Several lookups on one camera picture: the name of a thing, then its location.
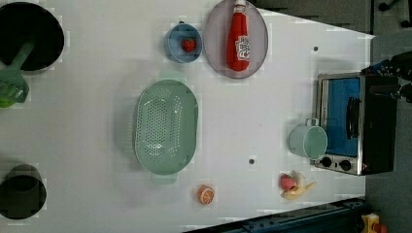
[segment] oven window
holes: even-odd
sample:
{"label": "oven window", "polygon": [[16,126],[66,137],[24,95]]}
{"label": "oven window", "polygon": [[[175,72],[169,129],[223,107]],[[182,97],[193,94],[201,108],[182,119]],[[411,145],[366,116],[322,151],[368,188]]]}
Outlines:
{"label": "oven window", "polygon": [[349,99],[360,99],[359,78],[328,81],[327,100],[327,153],[356,157],[358,138],[348,139],[346,115]]}

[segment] small bowl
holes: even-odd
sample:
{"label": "small bowl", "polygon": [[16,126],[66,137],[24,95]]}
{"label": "small bowl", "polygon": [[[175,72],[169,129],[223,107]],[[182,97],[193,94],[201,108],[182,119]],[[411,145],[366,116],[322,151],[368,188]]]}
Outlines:
{"label": "small bowl", "polygon": [[[196,41],[196,48],[191,52],[186,52],[182,48],[182,41],[193,38]],[[172,28],[164,39],[164,52],[172,61],[178,63],[189,63],[196,60],[203,50],[203,41],[199,31],[193,26],[180,21]]]}

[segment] ketchup label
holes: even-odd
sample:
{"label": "ketchup label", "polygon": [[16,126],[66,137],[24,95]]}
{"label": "ketchup label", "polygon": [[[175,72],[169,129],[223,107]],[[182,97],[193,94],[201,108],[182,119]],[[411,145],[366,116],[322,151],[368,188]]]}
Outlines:
{"label": "ketchup label", "polygon": [[236,53],[238,60],[249,61],[249,56],[251,54],[249,48],[249,38],[248,36],[239,36],[239,40],[236,41]]}

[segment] oven knob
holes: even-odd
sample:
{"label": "oven knob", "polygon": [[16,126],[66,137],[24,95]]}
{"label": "oven knob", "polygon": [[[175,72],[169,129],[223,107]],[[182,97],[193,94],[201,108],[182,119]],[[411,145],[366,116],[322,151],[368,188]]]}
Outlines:
{"label": "oven knob", "polygon": [[330,165],[332,164],[332,160],[329,157],[324,157],[321,160],[322,165],[324,165],[324,167],[330,167]]}
{"label": "oven knob", "polygon": [[343,169],[343,171],[349,171],[351,170],[351,162],[348,160],[343,160],[342,162],[339,163],[340,167]]}

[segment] red ketchup bottle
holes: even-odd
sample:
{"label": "red ketchup bottle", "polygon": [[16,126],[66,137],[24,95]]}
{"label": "red ketchup bottle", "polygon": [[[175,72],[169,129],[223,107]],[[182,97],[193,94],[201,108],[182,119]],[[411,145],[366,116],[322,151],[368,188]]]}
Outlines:
{"label": "red ketchup bottle", "polygon": [[249,66],[249,37],[246,21],[246,1],[236,0],[233,18],[227,37],[226,64],[234,71],[244,71]]}

